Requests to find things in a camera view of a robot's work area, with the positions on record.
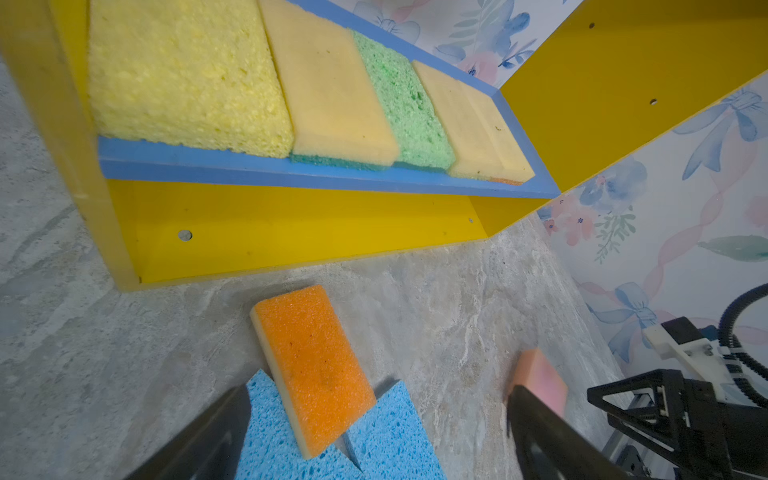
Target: yellow sponge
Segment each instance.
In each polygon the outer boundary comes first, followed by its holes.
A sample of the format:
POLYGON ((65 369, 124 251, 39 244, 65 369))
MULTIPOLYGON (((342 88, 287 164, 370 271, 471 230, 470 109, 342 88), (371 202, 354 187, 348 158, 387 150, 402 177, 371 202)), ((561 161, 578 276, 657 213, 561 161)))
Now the yellow sponge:
POLYGON ((285 157, 293 129, 253 0, 92 0, 98 132, 285 157))
POLYGON ((260 0, 298 156, 388 167, 400 149, 352 32, 285 0, 260 0))
POLYGON ((456 154, 453 177, 522 184, 535 175, 493 100, 418 61, 416 74, 456 154))

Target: orange scouring pad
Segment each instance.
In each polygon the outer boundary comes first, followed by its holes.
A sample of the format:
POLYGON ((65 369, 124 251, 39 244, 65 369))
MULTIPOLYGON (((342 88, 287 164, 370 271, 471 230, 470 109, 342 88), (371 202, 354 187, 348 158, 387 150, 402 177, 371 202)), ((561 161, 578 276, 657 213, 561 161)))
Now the orange scouring pad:
POLYGON ((568 386, 540 349, 525 350, 520 355, 518 366, 515 367, 515 376, 507 385, 504 398, 509 398, 515 385, 522 385, 531 390, 531 393, 553 412, 561 418, 564 416, 568 386))
POLYGON ((376 404, 371 385, 320 285, 250 312, 304 458, 334 443, 376 404))

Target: marble countertop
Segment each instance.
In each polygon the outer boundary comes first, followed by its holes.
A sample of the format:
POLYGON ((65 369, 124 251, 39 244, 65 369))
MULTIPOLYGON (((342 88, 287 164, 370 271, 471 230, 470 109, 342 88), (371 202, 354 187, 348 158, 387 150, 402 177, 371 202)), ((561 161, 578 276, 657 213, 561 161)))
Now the marble countertop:
POLYGON ((314 283, 371 384, 405 381, 448 478, 521 477, 502 393, 535 346, 568 384, 568 422, 607 440, 586 389, 621 374, 539 222, 483 242, 119 293, 2 63, 0 110, 8 478, 122 478, 226 389, 268 370, 249 309, 314 283))

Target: blue cellulose sponge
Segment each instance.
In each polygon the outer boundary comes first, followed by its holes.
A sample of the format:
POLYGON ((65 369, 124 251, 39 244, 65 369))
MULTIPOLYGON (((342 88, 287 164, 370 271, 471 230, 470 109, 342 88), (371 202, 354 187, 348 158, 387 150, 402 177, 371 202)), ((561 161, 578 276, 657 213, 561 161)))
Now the blue cellulose sponge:
POLYGON ((352 461, 372 480, 445 478, 402 381, 349 427, 344 442, 352 461))
POLYGON ((266 373, 259 370, 246 387, 250 396, 250 424, 245 434, 235 480, 365 478, 333 445, 317 457, 304 460, 277 387, 266 373))

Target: shelf board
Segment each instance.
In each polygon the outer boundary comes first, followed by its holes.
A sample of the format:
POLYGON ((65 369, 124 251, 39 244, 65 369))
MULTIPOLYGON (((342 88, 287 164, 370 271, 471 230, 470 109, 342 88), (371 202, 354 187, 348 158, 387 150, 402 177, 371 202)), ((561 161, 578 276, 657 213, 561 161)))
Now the shelf board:
POLYGON ((330 2, 291 0, 309 12, 360 31, 393 48, 409 60, 419 60, 490 95, 518 141, 536 176, 520 186, 469 180, 447 174, 406 168, 384 171, 293 163, 285 158, 256 157, 232 151, 126 141, 100 137, 101 171, 111 180, 148 180, 193 184, 301 187, 324 190, 360 190, 411 194, 472 195, 476 197, 556 198, 557 184, 538 156, 522 126, 501 93, 414 45, 366 22, 330 2))
MULTIPOLYGON (((462 195, 119 180, 109 185, 142 283, 293 268, 488 237, 487 208, 476 210, 474 199, 462 195), (181 230, 188 230, 191 240, 180 240, 181 230)), ((513 209, 500 210, 515 215, 513 209)))

